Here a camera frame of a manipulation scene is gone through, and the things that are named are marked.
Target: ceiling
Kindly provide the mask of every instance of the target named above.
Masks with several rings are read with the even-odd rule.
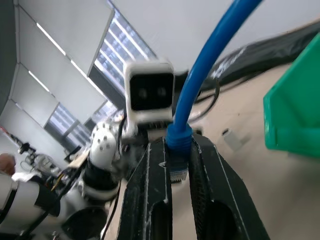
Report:
[[[0,1],[0,114],[14,79],[17,64],[15,8],[12,0]]]

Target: beige table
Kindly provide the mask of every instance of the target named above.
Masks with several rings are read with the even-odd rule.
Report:
[[[274,68],[223,92],[196,125],[203,126],[204,135],[245,182],[272,240],[316,240],[320,239],[320,160],[268,150],[264,142],[263,96],[287,68]],[[246,140],[238,151],[220,137],[225,128]],[[172,201],[173,239],[197,239],[188,181],[172,186]],[[105,239],[117,236],[120,212],[119,207]]]

